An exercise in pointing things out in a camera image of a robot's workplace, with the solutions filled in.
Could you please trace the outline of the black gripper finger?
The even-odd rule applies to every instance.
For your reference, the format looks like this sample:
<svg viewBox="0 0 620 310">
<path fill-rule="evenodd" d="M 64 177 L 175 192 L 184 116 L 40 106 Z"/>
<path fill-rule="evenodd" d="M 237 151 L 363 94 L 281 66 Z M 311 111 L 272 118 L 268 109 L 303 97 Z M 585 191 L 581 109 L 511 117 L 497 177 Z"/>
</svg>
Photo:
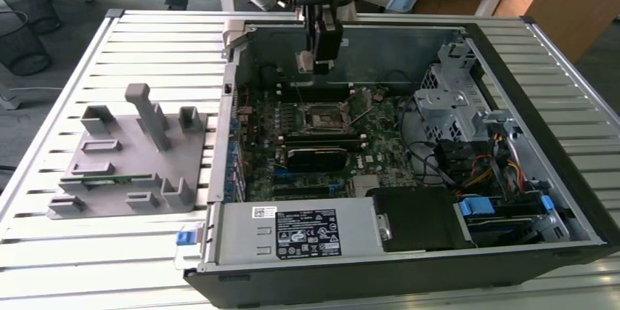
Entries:
<svg viewBox="0 0 620 310">
<path fill-rule="evenodd" d="M 331 63 L 339 57 L 343 26 L 333 5 L 316 5 L 313 11 L 313 74 L 327 75 L 331 70 Z"/>
<path fill-rule="evenodd" d="M 304 21 L 304 28 L 305 28 L 305 34 L 307 34 L 307 48 L 305 50 L 309 53 L 313 53 L 313 47 L 315 47 L 315 23 L 316 23 L 316 12 L 315 12 L 315 6 L 313 5 L 303 5 L 301 6 L 303 10 L 303 21 Z"/>
</svg>

